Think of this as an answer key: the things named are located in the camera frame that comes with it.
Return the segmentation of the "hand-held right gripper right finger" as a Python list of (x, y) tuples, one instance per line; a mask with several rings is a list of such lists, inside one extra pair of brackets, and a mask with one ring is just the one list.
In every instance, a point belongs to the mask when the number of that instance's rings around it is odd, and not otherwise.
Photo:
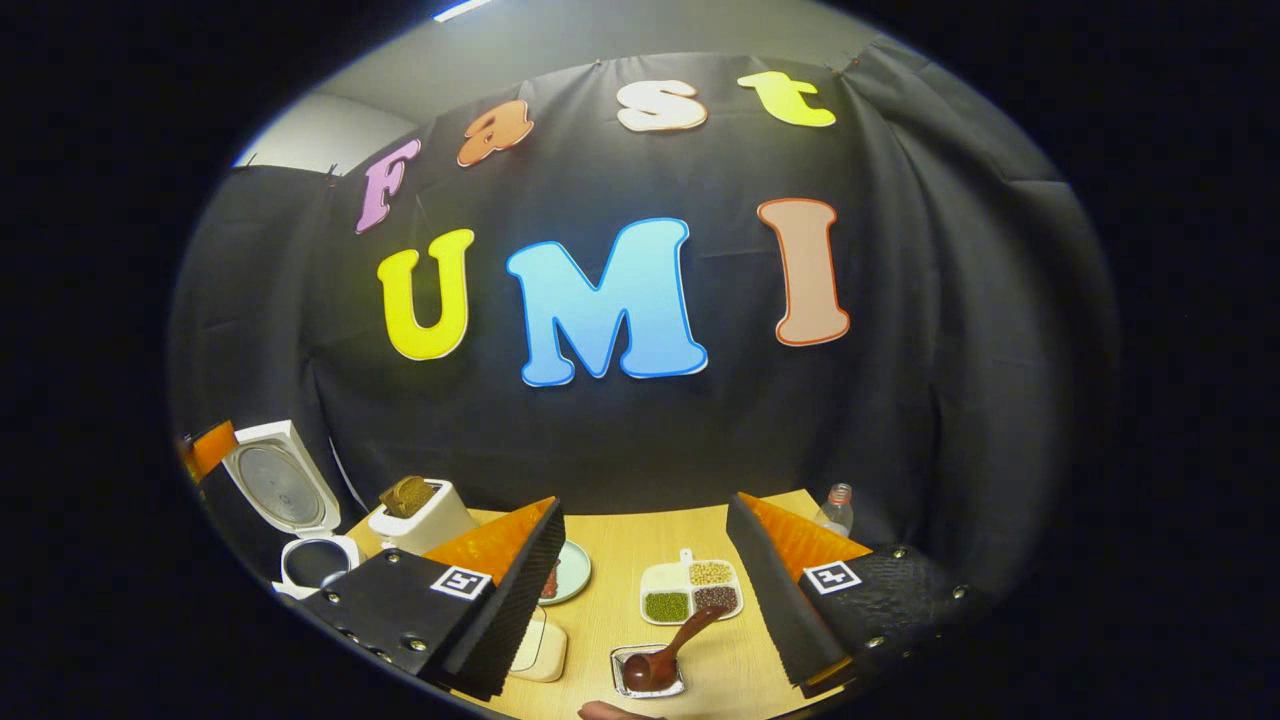
[(910, 544), (867, 547), (742, 492), (726, 530), (788, 682), (864, 691), (956, 644), (989, 611), (978, 585)]

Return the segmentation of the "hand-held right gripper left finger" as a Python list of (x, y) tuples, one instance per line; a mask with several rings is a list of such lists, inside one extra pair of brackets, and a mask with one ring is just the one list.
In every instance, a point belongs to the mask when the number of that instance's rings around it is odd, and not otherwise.
[(490, 700), (564, 538), (561, 501), (547, 497), (426, 553), (383, 550), (294, 607), (372, 661)]

